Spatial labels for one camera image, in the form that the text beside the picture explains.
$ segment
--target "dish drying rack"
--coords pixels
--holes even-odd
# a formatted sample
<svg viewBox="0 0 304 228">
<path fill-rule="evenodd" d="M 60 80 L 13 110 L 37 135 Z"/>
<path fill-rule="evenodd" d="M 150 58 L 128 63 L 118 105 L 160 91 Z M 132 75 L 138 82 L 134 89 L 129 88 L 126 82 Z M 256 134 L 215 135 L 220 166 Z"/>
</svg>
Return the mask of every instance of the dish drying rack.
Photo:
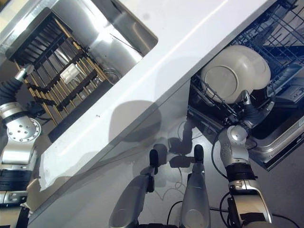
<svg viewBox="0 0 304 228">
<path fill-rule="evenodd" d="M 49 134 L 51 141 L 114 84 L 90 57 L 88 49 L 73 37 L 72 30 L 49 8 L 30 23 L 6 56 L 18 69 L 25 64 L 35 67 L 24 82 L 54 123 Z M 115 72 L 109 73 L 113 78 Z"/>
<path fill-rule="evenodd" d="M 271 80 L 262 90 L 253 91 L 252 103 L 261 108 L 279 92 L 284 85 L 304 66 L 304 6 L 297 6 L 295 0 L 279 0 L 244 29 L 230 45 L 243 45 L 255 50 L 268 63 Z M 292 75 L 286 74 L 292 68 Z M 241 102 L 227 104 L 216 91 L 200 77 L 200 71 L 191 79 L 191 88 L 205 103 L 210 113 L 224 125 L 242 119 Z M 213 97 L 206 95 L 206 90 Z"/>
</svg>

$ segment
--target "wire rack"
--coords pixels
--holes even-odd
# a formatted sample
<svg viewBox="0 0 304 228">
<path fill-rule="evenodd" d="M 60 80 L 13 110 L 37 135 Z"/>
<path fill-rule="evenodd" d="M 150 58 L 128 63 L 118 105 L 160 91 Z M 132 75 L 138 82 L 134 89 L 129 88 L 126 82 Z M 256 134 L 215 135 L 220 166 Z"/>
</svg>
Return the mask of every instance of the wire rack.
<svg viewBox="0 0 304 228">
<path fill-rule="evenodd" d="M 102 83 L 113 84 L 72 36 L 71 29 L 48 8 L 31 22 L 6 55 L 17 68 L 25 64 L 35 67 L 25 83 L 55 126 Z M 76 73 L 66 81 L 62 75 L 69 70 Z"/>
<path fill-rule="evenodd" d="M 268 63 L 271 71 L 269 85 L 263 91 L 253 92 L 251 95 L 253 103 L 262 107 L 270 99 L 267 90 L 273 91 L 272 95 L 275 95 L 276 89 L 290 80 L 286 78 L 284 71 L 290 66 L 302 68 L 304 65 L 304 5 L 297 6 L 295 0 L 277 1 L 229 45 L 251 48 Z M 213 112 L 218 110 L 215 113 L 220 115 L 220 119 L 224 117 L 235 122 L 241 118 L 242 106 L 238 103 L 227 104 L 216 91 L 201 80 L 199 72 L 192 77 L 191 87 Z M 209 90 L 213 97 L 208 97 L 206 90 Z M 220 103 L 213 100 L 215 96 Z"/>
</svg>

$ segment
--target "black cable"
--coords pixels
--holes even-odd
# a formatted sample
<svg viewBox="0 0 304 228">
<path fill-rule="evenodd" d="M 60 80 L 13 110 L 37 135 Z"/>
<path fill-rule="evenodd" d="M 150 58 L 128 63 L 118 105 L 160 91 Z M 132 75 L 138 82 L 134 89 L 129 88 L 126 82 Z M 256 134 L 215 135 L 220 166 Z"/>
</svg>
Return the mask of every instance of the black cable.
<svg viewBox="0 0 304 228">
<path fill-rule="evenodd" d="M 171 208 L 170 208 L 170 210 L 169 210 L 168 217 L 167 217 L 167 225 L 169 224 L 169 218 L 170 218 L 171 211 L 172 211 L 173 207 L 174 207 L 176 204 L 178 204 L 178 203 L 182 203 L 182 201 L 177 201 L 176 203 L 174 203 L 174 204 L 171 206 Z"/>
<path fill-rule="evenodd" d="M 223 174 L 219 169 L 218 167 L 216 166 L 215 162 L 214 162 L 214 158 L 213 158 L 213 152 L 214 152 L 214 147 L 215 147 L 215 143 L 217 142 L 218 138 L 219 138 L 219 134 L 222 133 L 222 131 L 225 130 L 225 127 L 223 127 L 218 133 L 217 135 L 215 136 L 215 139 L 214 139 L 214 142 L 213 142 L 213 145 L 212 145 L 212 149 L 211 149 L 211 161 L 212 161 L 212 164 L 214 166 L 214 168 L 218 171 L 218 173 L 220 175 L 222 175 L 224 178 L 227 179 L 227 176 L 225 174 Z"/>
<path fill-rule="evenodd" d="M 300 226 L 298 224 L 296 224 L 296 222 L 292 221 L 290 218 L 287 218 L 287 217 L 285 217 L 283 215 L 278 215 L 278 214 L 272 214 L 272 215 L 275 216 L 275 217 L 286 219 L 286 220 L 292 222 L 297 228 L 300 228 Z"/>
<path fill-rule="evenodd" d="M 44 117 L 40 117 L 40 116 L 36 116 L 36 118 L 38 118 L 40 120 L 51 120 L 51 118 L 44 118 Z"/>
<path fill-rule="evenodd" d="M 227 215 L 227 225 L 228 225 L 229 228 L 231 227 L 230 226 L 230 216 L 229 216 L 229 214 Z"/>
<path fill-rule="evenodd" d="M 224 202 L 224 199 L 230 194 L 230 192 L 227 192 L 223 197 L 222 199 L 220 200 L 220 203 L 219 203 L 219 215 L 220 215 L 220 218 L 222 219 L 223 223 L 225 224 L 225 226 L 227 228 L 230 228 L 227 224 L 227 222 L 224 220 L 224 217 L 223 217 L 223 211 L 222 211 L 222 205 L 223 205 L 223 202 Z"/>
<path fill-rule="evenodd" d="M 41 126 L 47 124 L 51 119 L 46 120 Z"/>
</svg>

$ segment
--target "stainless steel sink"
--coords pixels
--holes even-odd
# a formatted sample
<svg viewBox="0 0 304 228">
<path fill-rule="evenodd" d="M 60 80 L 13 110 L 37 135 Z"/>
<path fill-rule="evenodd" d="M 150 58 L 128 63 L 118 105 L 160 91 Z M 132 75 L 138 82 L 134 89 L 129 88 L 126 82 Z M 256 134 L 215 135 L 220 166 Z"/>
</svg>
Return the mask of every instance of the stainless steel sink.
<svg viewBox="0 0 304 228">
<path fill-rule="evenodd" d="M 117 1 L 60 0 L 52 10 L 104 69 L 124 76 L 157 43 L 156 37 Z"/>
<path fill-rule="evenodd" d="M 157 43 L 157 38 L 115 0 L 28 1 L 0 33 L 0 65 L 5 52 L 27 25 L 51 8 L 103 69 L 124 76 Z"/>
<path fill-rule="evenodd" d="M 24 46 L 23 44 L 29 43 L 30 38 L 26 36 L 26 33 L 30 33 L 30 31 L 33 34 L 38 33 L 37 31 L 32 30 L 37 27 L 35 26 L 36 23 L 44 20 L 41 15 L 44 15 L 45 11 L 50 11 L 45 8 L 50 8 L 52 11 L 50 13 L 52 13 L 54 17 L 57 16 L 61 21 L 63 21 L 65 26 L 70 28 L 68 30 L 72 32 L 72 36 L 76 38 L 77 43 L 79 43 L 81 47 L 84 47 L 83 50 L 85 50 L 86 53 L 88 52 L 90 57 L 99 64 L 98 67 L 102 69 L 107 80 L 111 82 L 112 85 L 130 71 L 139 61 L 141 61 L 141 59 L 151 51 L 157 43 L 157 38 L 140 21 L 138 21 L 137 18 L 129 13 L 119 1 L 33 0 L 28 1 L 16 17 L 0 33 L 0 65 L 5 58 L 10 61 L 18 62 L 18 56 L 14 56 L 14 53 L 20 52 L 28 54 L 25 50 L 20 51 L 19 48 Z M 61 65 L 63 67 L 67 67 L 69 65 L 68 60 L 72 59 L 72 57 L 69 56 L 70 53 L 64 47 L 62 48 L 67 52 L 62 52 L 63 50 L 59 48 L 53 50 L 57 55 L 58 60 L 56 62 L 58 64 L 56 65 L 55 61 L 53 61 L 55 59 L 55 54 L 50 56 L 48 60 L 50 63 L 49 68 L 51 69 L 51 66 L 53 66 L 54 69 L 57 69 L 55 70 L 54 75 L 57 75 L 61 71 Z M 38 74 L 40 72 L 39 78 L 44 80 L 45 75 L 54 76 L 50 73 L 51 70 L 48 71 L 48 68 L 45 65 L 43 67 L 46 68 L 46 73 L 41 73 L 39 68 L 36 67 L 36 65 L 38 65 L 36 63 L 37 61 L 33 62 L 36 68 L 36 73 Z M 44 88 L 48 83 L 51 83 L 49 81 L 51 79 L 52 78 L 50 76 L 49 78 L 47 77 L 47 80 L 42 81 L 42 84 L 37 79 L 37 86 Z M 62 110 L 56 110 L 55 108 L 57 107 L 54 108 L 52 106 L 50 109 L 48 107 L 44 108 L 46 113 L 49 115 L 45 117 L 51 117 L 55 124 L 55 127 L 53 125 L 48 125 L 47 127 L 44 126 L 44 132 L 49 134 L 48 136 L 52 142 L 54 142 L 88 108 L 90 108 L 103 94 L 105 94 L 108 89 L 110 89 L 109 86 L 104 86 L 103 88 L 101 83 L 98 81 L 94 83 L 96 84 L 95 87 L 98 85 L 98 92 L 91 93 L 93 90 L 87 87 L 86 90 L 89 90 L 91 94 L 87 93 L 87 95 L 90 96 L 85 97 L 85 99 L 82 98 L 84 99 L 83 103 L 80 102 L 82 99 L 77 100 L 77 97 L 71 98 L 71 104 L 73 107 L 71 108 L 69 104 L 64 107 L 67 115 L 65 115 L 66 113 Z M 64 95 L 67 96 L 70 94 L 70 91 L 64 91 L 62 89 L 60 94 L 61 96 L 57 98 L 57 101 L 54 100 L 53 102 L 60 104 L 63 102 L 63 99 L 66 99 Z M 21 101 L 21 104 L 26 106 L 28 101 L 28 99 L 23 102 Z"/>
</svg>

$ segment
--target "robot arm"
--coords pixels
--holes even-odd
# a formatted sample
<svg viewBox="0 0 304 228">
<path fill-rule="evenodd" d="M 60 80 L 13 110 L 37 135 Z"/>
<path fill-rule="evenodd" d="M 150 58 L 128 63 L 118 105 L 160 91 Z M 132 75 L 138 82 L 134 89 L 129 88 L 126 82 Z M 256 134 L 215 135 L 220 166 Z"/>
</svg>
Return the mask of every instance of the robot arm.
<svg viewBox="0 0 304 228">
<path fill-rule="evenodd" d="M 26 189 L 37 158 L 34 144 L 41 126 L 27 116 L 15 94 L 32 71 L 33 66 L 28 65 L 0 85 L 0 117 L 8 136 L 0 154 L 0 227 L 26 227 L 28 223 L 29 209 L 20 204 L 27 200 Z"/>
<path fill-rule="evenodd" d="M 228 210 L 233 228 L 274 227 L 257 177 L 254 175 L 245 146 L 249 130 L 259 124 L 273 107 L 270 102 L 263 111 L 253 107 L 247 91 L 243 92 L 247 115 L 243 123 L 230 126 L 219 135 L 220 156 L 229 181 Z"/>
</svg>

